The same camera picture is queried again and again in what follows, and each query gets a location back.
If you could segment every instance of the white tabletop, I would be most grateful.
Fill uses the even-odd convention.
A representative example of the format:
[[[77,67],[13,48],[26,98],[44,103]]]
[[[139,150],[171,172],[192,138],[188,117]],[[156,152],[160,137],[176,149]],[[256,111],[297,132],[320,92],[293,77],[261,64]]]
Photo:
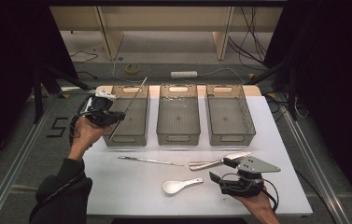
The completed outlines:
[[[210,180],[209,171],[223,176],[236,173],[225,165],[191,171],[189,161],[216,161],[235,151],[251,151],[252,156],[281,168],[281,172],[262,174],[279,194],[278,215],[306,216],[312,209],[294,172],[289,155],[275,126],[269,107],[261,96],[246,98],[257,134],[247,147],[212,147],[209,144],[204,97],[199,97],[201,135],[198,146],[159,146],[156,134],[158,97],[151,97],[148,143],[145,147],[108,147],[103,139],[85,154],[86,174],[93,180],[88,214],[112,217],[237,217],[248,215],[246,208],[229,195],[221,194]],[[118,156],[182,163],[174,166],[143,161],[127,161]],[[167,180],[201,177],[203,184],[167,194]],[[275,191],[265,184],[269,193]]]

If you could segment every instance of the white spoon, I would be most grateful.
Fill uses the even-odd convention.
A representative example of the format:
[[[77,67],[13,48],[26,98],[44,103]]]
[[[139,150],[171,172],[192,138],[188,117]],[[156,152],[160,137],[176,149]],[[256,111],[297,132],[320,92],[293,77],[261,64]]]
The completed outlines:
[[[194,178],[192,180],[186,180],[186,181],[169,180],[164,182],[163,189],[166,193],[174,194],[179,192],[181,189],[185,188],[188,185],[197,184],[197,183],[203,183],[203,179]]]

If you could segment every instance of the gray floor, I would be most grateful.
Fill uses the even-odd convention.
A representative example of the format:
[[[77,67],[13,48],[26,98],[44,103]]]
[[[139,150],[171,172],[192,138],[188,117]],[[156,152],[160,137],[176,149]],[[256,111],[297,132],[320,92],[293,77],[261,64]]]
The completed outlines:
[[[241,41],[243,37],[244,34],[242,33],[232,34],[234,40]],[[270,38],[271,34],[260,34],[260,41],[264,47],[267,47]],[[87,73],[79,73],[81,81],[92,86],[130,83],[129,81],[141,80],[144,77],[148,77],[148,84],[158,84],[164,81],[185,82],[185,80],[168,79],[170,72],[192,70],[202,75],[219,69],[223,70],[207,77],[190,79],[190,81],[198,83],[241,83],[240,78],[233,71],[237,71],[238,75],[245,81],[249,79],[249,74],[258,76],[262,72],[241,65],[238,54],[232,51],[229,46],[227,47],[225,60],[218,61],[214,43],[209,33],[128,32],[123,37],[120,52],[114,61],[107,59],[99,33],[74,32],[70,34],[70,32],[63,32],[63,39],[70,55],[83,51],[72,56],[72,60],[75,62],[77,71],[89,72],[98,77],[98,79],[94,79]],[[246,42],[245,49],[254,53],[255,48],[251,39]],[[86,54],[86,52],[97,54],[97,57]],[[142,70],[138,75],[131,76],[124,72],[124,67],[130,63],[141,65]],[[252,60],[243,59],[243,63],[262,68]],[[270,78],[262,81],[259,84],[261,92],[271,91],[272,81],[273,79]],[[72,86],[61,80],[59,83],[64,87]],[[0,223],[28,222],[29,213],[35,205],[35,189],[46,175],[56,174],[62,158],[67,154],[67,130],[63,137],[48,138],[50,134],[60,133],[59,130],[53,131],[51,125],[55,118],[64,118],[59,120],[57,124],[58,126],[67,126],[84,96],[84,94],[73,92],[65,94],[62,98],[53,99],[49,96],[49,98],[44,99],[47,105],[51,105],[47,115],[48,118],[38,129],[35,144],[31,146],[30,150],[27,150],[28,153],[17,173],[13,188],[6,195],[3,203],[0,204]],[[277,106],[275,104],[269,103],[269,106],[273,111],[276,111]],[[340,207],[343,209],[345,218],[338,223],[352,223],[352,187],[326,149],[314,121],[307,116],[306,118],[299,117],[295,123],[290,121],[287,112],[284,113],[281,109],[273,115],[295,169],[302,173],[316,189],[319,189],[321,185],[319,181],[317,182],[316,176],[312,174],[311,166],[301,149],[301,143],[297,141],[291,130],[292,125],[295,124],[301,127],[302,134],[317,159],[320,170],[322,170],[325,178],[329,180],[335,198],[339,200]],[[18,118],[17,124],[13,127],[13,132],[5,141],[4,148],[0,150],[0,185],[7,177],[9,169],[15,166],[13,162],[20,156],[18,153],[28,147],[24,144],[24,141],[30,130],[36,128],[33,125],[33,120],[34,100],[29,99]],[[331,217],[320,199],[303,179],[300,178],[300,181],[314,213],[309,217],[279,217],[280,221],[282,223],[332,223]],[[257,223],[252,217],[246,217],[246,220],[248,223]],[[110,217],[89,217],[88,219],[88,223],[111,223],[111,221],[112,218]]]

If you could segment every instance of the plastic bin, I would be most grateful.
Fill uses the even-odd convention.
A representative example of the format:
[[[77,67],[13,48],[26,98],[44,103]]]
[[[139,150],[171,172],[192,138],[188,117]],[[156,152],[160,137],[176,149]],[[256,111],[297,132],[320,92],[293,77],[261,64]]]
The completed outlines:
[[[114,86],[112,94],[116,95],[116,103],[111,107],[114,111],[125,111],[138,91],[139,86]],[[126,112],[125,120],[120,122],[112,139],[112,133],[106,133],[104,139],[109,147],[139,147],[147,144],[149,117],[149,86],[144,85],[135,96]]]
[[[248,146],[256,134],[241,85],[207,85],[211,146]]]
[[[161,85],[156,132],[159,145],[198,145],[201,129],[196,85]]]

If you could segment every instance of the human hand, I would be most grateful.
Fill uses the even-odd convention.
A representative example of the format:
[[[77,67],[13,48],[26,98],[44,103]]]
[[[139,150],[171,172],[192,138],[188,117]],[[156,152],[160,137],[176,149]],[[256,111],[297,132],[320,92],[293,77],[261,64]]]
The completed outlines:
[[[71,146],[68,158],[82,161],[85,151],[88,150],[93,143],[97,142],[103,134],[111,132],[111,130],[112,128],[110,126],[99,127],[92,124],[87,118],[80,117],[76,123],[73,145]]]
[[[280,223],[272,210],[269,197],[262,191],[255,197],[244,198],[233,196],[233,198],[241,202],[260,223]]]

